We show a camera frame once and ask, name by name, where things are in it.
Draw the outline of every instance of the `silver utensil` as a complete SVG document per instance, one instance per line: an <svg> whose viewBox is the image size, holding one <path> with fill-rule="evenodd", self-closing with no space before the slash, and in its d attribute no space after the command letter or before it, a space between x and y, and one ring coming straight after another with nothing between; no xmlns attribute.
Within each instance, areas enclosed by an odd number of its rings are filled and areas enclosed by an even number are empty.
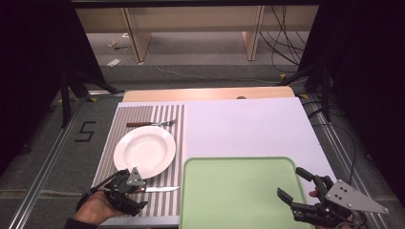
<svg viewBox="0 0 405 229"><path fill-rule="evenodd" d="M178 190L180 187L140 187L135 193L163 193Z"/></svg>
<svg viewBox="0 0 405 229"><path fill-rule="evenodd" d="M162 121L162 122L128 122L126 127L142 127L142 126L172 126L176 124L177 120Z"/></svg>

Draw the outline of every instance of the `gray carpet floor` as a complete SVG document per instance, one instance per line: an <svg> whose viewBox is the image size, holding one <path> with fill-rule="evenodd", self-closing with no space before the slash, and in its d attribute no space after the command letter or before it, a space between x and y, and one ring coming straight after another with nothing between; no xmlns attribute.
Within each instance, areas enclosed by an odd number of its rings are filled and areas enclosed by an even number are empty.
<svg viewBox="0 0 405 229"><path fill-rule="evenodd" d="M153 47L151 48L151 53L156 54ZM108 57L107 54L98 54L98 52L95 54L100 61L112 57ZM128 62L128 64L113 68L106 67L101 63L100 65L109 85L127 91L271 86L280 81L281 72L268 64L241 62L228 65L217 62L216 64L165 65L159 61L154 61L156 60L145 61L144 65ZM292 65L278 65L276 67L278 69L283 68L286 72L296 70L296 67ZM302 78L290 85L296 94L304 92L304 81L305 78ZM94 85L88 85L88 89L100 90ZM318 94L308 94L308 96L309 98L301 98L301 101L309 115L319 109L320 105L308 102L319 101L321 98ZM61 153L32 209L25 228L61 228L66 218L75 213L75 205L79 200L78 195L92 184L117 104L122 100L122 97L110 94L92 97L96 98L96 101L88 100L79 109L72 129L68 133ZM52 104L53 112L48 113L43 118L35 135L32 136L29 142L32 151L17 156L6 173L0 177L0 228L8 228L10 225L12 216L18 209L27 190L32 186L32 182L61 131L62 106L59 99L60 95L57 94ZM334 131L340 144L350 157L353 157L353 154L357 155L355 170L361 176L361 180L371 197L390 209L391 213L383 216L388 228L403 228L405 225L403 206L396 199L374 163L365 158L367 150L363 147L361 139L352 128L351 123L345 118L344 113L334 103L333 99L331 102L331 123L335 126ZM313 125L324 123L321 113L309 117L309 120ZM80 142L78 140L88 137L88 135L80 133L84 122L91 122L86 125L86 130L92 131L94 134L90 141ZM330 137L326 134L328 127L314 126L313 129L336 177L348 180L348 173L343 168L335 146L330 142Z"/></svg>

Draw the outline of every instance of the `green tray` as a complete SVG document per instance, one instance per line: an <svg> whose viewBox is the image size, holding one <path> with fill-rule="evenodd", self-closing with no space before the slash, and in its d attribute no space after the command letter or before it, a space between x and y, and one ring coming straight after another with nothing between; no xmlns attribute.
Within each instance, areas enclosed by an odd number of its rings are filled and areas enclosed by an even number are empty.
<svg viewBox="0 0 405 229"><path fill-rule="evenodd" d="M191 158L184 165L181 229L313 228L293 219L278 187L304 202L289 158Z"/></svg>

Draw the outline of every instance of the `plate rim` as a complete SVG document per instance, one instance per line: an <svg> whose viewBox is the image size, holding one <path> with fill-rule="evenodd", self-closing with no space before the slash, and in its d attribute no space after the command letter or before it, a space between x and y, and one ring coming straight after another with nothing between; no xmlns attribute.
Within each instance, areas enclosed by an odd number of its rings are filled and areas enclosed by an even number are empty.
<svg viewBox="0 0 405 229"><path fill-rule="evenodd" d="M173 135L170 132L168 132L167 130L161 128L161 127L143 126L143 127L138 127L136 129L128 132L117 143L116 148L114 150L114 156L113 156L114 165L115 165L117 170L123 170L123 169L132 170L132 168L127 168L127 165L125 163L125 159L123 158L124 152L125 152L124 149L128 145L128 143L130 142L131 138L137 137L139 135L148 135L151 132L153 132L153 134L158 132L159 133L158 136L162 136L164 134L167 134L168 137L162 137L162 139L166 143L166 147L167 147L166 157L163 159L163 162L162 162L163 165L161 165L161 168L163 168L163 169L158 169L154 173L150 173L149 175L147 174L147 176L143 175L142 172L139 171L141 177L143 179L147 179L147 178L150 178L150 177L155 177L155 176L159 175L160 173L162 173L164 170L166 170L170 166L170 164L172 163L172 161L173 161L173 159L174 159L174 157L176 155L176 151L177 151L176 141L175 141Z"/></svg>

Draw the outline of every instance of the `striped placemat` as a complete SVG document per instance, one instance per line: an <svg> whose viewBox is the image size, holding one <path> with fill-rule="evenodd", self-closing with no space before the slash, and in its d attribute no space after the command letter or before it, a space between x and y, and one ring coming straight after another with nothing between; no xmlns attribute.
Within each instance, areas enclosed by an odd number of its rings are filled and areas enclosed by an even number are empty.
<svg viewBox="0 0 405 229"><path fill-rule="evenodd" d="M127 122L160 122L177 119L177 123L165 129L172 134L176 141L176 155L169 167L161 174L146 179L146 186L180 186L182 166L182 135L184 120L184 105L118 107L114 121L107 137L104 152L98 164L93 186L117 171L114 165L114 150L118 142L134 128L127 128ZM139 217L165 217L180 214L180 189L166 193L148 193L130 195L130 198L139 201L148 201L145 208L138 214Z"/></svg>

